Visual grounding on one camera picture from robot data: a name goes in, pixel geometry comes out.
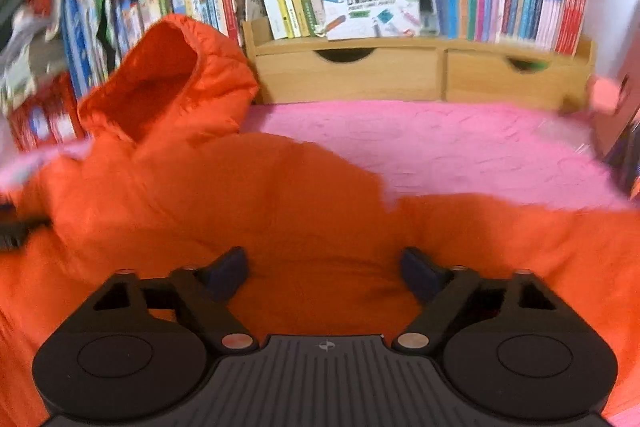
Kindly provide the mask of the pink toy house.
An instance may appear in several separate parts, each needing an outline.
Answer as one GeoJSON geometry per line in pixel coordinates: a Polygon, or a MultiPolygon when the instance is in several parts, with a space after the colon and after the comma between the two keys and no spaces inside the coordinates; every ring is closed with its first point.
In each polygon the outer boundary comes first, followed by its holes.
{"type": "Polygon", "coordinates": [[[594,150],[620,191],[639,200],[639,55],[628,55],[616,78],[592,75],[588,95],[594,150]]]}

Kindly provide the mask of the orange puffer jacket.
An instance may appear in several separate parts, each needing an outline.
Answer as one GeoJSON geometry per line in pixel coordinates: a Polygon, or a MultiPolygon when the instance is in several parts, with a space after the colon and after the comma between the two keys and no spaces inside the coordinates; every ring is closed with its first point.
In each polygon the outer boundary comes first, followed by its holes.
{"type": "Polygon", "coordinates": [[[120,269],[164,277],[234,246],[250,276],[231,301],[258,337],[393,337],[418,313],[401,280],[407,246],[486,277],[529,269],[612,347],[606,413],[639,402],[639,215],[550,210],[486,195],[406,196],[311,143],[244,133],[257,91],[245,55],[213,28],[161,20],[82,102],[84,159],[60,157],[9,195],[51,223],[1,258],[1,421],[47,411],[32,359],[120,269]]]}

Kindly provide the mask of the stack of papers and magazines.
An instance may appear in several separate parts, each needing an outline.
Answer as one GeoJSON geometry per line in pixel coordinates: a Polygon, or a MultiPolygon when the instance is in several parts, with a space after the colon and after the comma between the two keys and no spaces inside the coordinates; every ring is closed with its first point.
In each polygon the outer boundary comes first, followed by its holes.
{"type": "Polygon", "coordinates": [[[1,50],[1,113],[8,117],[66,69],[61,0],[25,0],[13,15],[11,38],[1,50]]]}

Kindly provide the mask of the wooden drawer organizer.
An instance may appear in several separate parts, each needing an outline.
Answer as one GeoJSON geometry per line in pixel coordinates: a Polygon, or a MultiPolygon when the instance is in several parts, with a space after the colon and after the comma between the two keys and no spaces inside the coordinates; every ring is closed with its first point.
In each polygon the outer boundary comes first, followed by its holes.
{"type": "Polygon", "coordinates": [[[277,40],[268,20],[243,25],[262,104],[352,100],[511,103],[577,110],[587,100],[596,47],[573,55],[530,46],[441,38],[277,40]]]}

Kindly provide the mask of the red plastic crate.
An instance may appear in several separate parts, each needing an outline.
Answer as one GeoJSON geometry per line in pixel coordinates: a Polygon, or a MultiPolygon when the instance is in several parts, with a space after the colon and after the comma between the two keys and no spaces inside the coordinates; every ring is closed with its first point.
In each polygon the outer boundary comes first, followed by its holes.
{"type": "Polygon", "coordinates": [[[22,153],[86,137],[78,118],[69,72],[51,77],[35,94],[11,110],[8,121],[14,144],[22,153]]]}

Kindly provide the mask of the pink patterned blanket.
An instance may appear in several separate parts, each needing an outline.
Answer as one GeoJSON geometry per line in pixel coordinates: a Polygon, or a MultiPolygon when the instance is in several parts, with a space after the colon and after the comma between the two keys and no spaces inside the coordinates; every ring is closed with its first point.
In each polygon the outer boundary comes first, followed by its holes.
{"type": "Polygon", "coordinates": [[[311,143],[378,176],[390,202],[480,194],[550,210],[638,210],[608,172],[521,109],[451,104],[311,104],[247,109],[244,133],[311,143]]]}

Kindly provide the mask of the white pencil pattern box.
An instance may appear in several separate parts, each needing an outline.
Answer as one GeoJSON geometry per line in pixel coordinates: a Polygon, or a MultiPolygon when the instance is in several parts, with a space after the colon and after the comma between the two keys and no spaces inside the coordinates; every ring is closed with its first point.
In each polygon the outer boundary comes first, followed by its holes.
{"type": "Polygon", "coordinates": [[[420,34],[420,0],[322,0],[330,41],[413,38],[420,34]]]}

